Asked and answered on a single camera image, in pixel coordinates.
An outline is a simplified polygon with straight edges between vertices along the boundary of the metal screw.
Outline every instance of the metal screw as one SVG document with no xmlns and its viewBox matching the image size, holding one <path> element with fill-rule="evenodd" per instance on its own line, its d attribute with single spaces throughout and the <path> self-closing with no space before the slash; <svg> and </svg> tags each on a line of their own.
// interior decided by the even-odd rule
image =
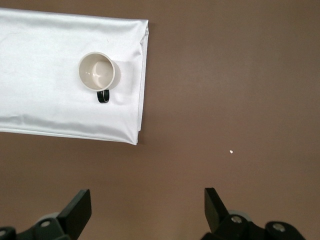
<svg viewBox="0 0 320 240">
<path fill-rule="evenodd" d="M 233 216 L 231 217 L 232 222 L 236 223 L 236 224 L 240 224 L 242 223 L 242 219 L 239 216 Z"/>
<path fill-rule="evenodd" d="M 273 228 L 282 233 L 286 230 L 285 227 L 280 223 L 273 224 Z"/>
<path fill-rule="evenodd" d="M 47 227 L 50 225 L 50 221 L 44 221 L 43 223 L 40 224 L 41 227 Z"/>
</svg>

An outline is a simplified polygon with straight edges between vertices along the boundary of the black mug handle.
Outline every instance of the black mug handle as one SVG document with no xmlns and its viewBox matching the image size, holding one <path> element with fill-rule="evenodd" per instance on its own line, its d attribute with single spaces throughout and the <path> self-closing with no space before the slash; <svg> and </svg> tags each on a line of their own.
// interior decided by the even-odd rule
<svg viewBox="0 0 320 240">
<path fill-rule="evenodd" d="M 110 97 L 109 90 L 97 91 L 96 94 L 101 104 L 105 104 L 109 102 L 109 97 Z"/>
</svg>

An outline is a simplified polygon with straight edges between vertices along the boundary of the white mug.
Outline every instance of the white mug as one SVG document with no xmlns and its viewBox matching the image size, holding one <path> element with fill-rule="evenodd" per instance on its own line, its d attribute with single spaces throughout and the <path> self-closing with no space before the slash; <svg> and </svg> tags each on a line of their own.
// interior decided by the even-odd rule
<svg viewBox="0 0 320 240">
<path fill-rule="evenodd" d="M 84 86 L 97 93 L 100 103 L 107 103 L 109 90 L 113 89 L 120 79 L 120 71 L 115 62 L 101 52 L 90 52 L 83 56 L 78 68 Z"/>
</svg>

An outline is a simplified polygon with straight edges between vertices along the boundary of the brown table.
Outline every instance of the brown table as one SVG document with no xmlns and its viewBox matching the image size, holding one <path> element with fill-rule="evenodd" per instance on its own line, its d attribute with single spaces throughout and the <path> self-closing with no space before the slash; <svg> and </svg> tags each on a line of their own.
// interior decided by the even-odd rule
<svg viewBox="0 0 320 240">
<path fill-rule="evenodd" d="M 0 226 L 21 232 L 89 188 L 80 240 L 199 240 L 215 187 L 261 227 L 280 220 L 319 238 L 318 0 L 0 7 L 149 19 L 150 31 L 139 144 L 0 133 Z"/>
</svg>

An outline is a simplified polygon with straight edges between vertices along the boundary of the white towel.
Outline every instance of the white towel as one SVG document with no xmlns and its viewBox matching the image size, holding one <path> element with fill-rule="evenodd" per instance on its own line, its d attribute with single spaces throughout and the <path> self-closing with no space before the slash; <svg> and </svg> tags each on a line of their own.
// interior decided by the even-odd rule
<svg viewBox="0 0 320 240">
<path fill-rule="evenodd" d="M 0 131 L 137 144 L 148 20 L 0 8 L 0 29 Z M 108 103 L 80 82 L 90 52 L 121 71 Z"/>
</svg>

